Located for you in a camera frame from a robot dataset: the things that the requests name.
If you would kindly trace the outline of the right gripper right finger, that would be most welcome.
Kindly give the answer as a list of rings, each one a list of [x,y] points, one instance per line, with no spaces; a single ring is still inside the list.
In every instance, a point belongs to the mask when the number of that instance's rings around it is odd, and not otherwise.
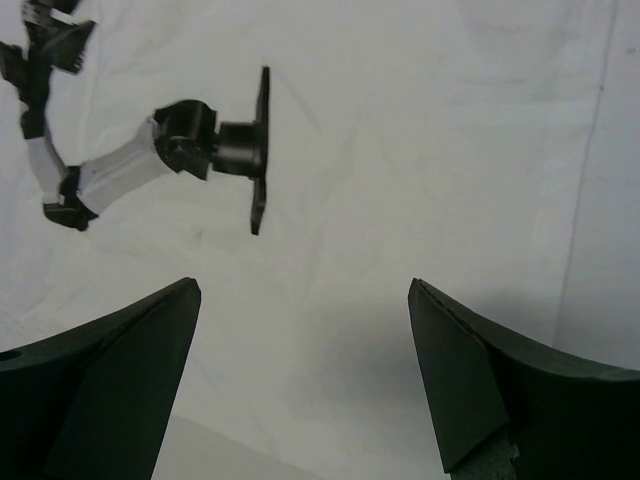
[[[453,479],[635,479],[639,374],[568,354],[421,279],[413,341],[443,470]]]

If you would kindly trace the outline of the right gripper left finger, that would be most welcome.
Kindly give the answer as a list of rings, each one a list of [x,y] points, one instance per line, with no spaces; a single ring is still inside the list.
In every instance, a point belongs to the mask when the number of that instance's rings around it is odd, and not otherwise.
[[[151,478],[200,307],[186,277],[2,352],[2,478]]]

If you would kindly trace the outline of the white printed t shirt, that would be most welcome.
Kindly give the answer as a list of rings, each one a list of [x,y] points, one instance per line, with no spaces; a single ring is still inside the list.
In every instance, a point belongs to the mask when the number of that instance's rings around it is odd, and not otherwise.
[[[440,479],[407,306],[421,278],[571,354],[639,365],[635,1],[86,1],[49,118],[78,163],[167,103],[253,116],[268,205],[168,174],[47,221],[1,87],[1,346],[183,277],[202,306],[155,477]]]

